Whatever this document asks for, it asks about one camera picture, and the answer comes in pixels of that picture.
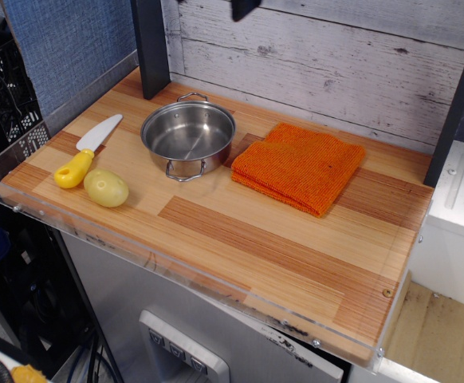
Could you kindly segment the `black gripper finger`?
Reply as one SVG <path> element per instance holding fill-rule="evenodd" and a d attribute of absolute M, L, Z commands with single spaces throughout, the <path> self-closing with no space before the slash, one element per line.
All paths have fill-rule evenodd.
<path fill-rule="evenodd" d="M 241 21 L 248 14 L 256 10 L 262 0 L 231 0 L 231 12 L 234 22 Z"/>

